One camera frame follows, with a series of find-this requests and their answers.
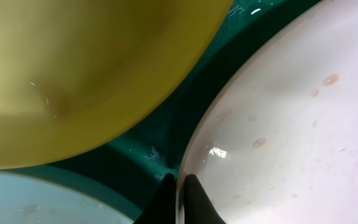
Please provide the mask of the white pink plate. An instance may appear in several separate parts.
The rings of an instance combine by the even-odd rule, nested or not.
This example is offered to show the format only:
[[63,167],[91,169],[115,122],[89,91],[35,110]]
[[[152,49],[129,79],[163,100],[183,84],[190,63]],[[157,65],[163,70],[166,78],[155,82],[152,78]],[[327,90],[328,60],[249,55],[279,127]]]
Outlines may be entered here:
[[358,223],[358,0],[317,3],[238,69],[179,187],[189,174],[227,223]]

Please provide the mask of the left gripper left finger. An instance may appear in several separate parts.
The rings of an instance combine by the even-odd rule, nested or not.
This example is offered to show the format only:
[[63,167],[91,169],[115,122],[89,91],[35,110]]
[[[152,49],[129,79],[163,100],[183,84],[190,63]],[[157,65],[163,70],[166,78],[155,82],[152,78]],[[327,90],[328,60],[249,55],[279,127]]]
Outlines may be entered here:
[[134,224],[175,224],[176,179],[166,174],[142,215]]

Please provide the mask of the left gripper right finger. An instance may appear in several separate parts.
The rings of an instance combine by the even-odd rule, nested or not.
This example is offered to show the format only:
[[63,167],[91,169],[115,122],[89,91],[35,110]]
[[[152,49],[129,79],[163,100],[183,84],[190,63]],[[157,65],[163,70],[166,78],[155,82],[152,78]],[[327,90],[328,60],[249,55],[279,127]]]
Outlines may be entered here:
[[184,211],[185,224],[226,224],[194,174],[184,181]]

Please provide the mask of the yellow-green plate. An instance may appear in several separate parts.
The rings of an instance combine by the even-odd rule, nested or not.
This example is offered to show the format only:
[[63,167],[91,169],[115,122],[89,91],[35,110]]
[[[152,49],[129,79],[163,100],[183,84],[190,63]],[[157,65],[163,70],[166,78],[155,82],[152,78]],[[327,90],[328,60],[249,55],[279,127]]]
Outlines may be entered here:
[[183,81],[226,0],[0,0],[0,169],[92,150]]

